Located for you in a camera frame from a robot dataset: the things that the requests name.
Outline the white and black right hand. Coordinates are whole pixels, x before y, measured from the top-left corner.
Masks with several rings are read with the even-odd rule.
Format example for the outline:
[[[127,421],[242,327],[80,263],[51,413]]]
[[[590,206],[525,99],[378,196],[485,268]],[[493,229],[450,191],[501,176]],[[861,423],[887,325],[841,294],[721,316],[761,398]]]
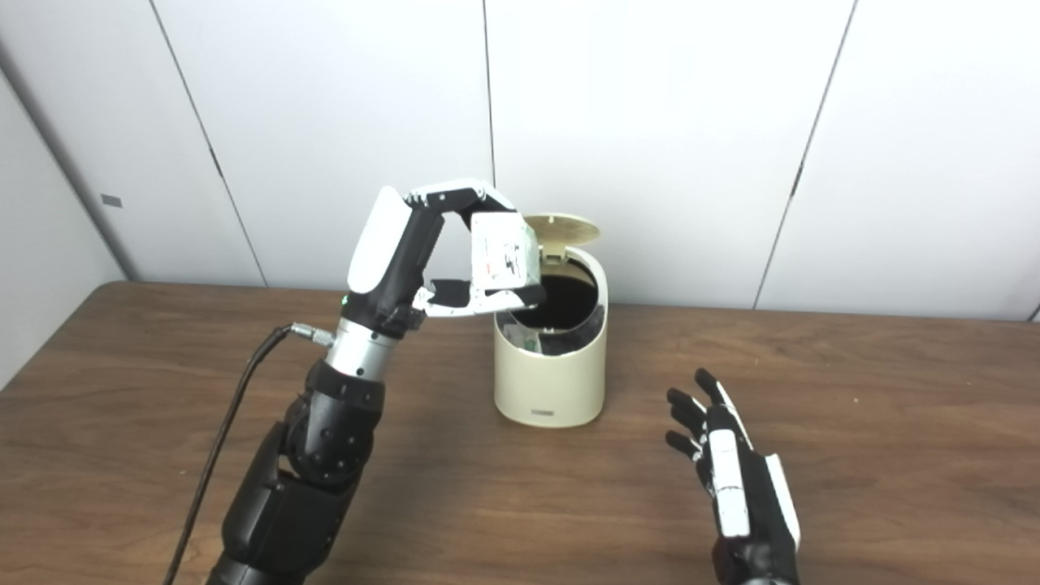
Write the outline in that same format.
[[[801,583],[801,525],[781,458],[752,444],[738,407],[716,375],[698,368],[695,384],[706,404],[678,388],[666,392],[672,419],[687,432],[669,430],[665,441],[686,457],[712,499],[717,582]]]

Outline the white and black left hand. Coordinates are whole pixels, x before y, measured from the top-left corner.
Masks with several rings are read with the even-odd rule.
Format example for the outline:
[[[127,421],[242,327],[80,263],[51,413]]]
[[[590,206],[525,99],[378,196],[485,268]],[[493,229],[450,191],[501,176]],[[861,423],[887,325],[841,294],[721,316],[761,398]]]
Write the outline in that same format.
[[[470,233],[470,278],[427,280],[447,215]],[[350,260],[346,321],[402,338],[423,320],[531,310],[546,301],[534,229],[491,183],[461,179],[379,190]]]

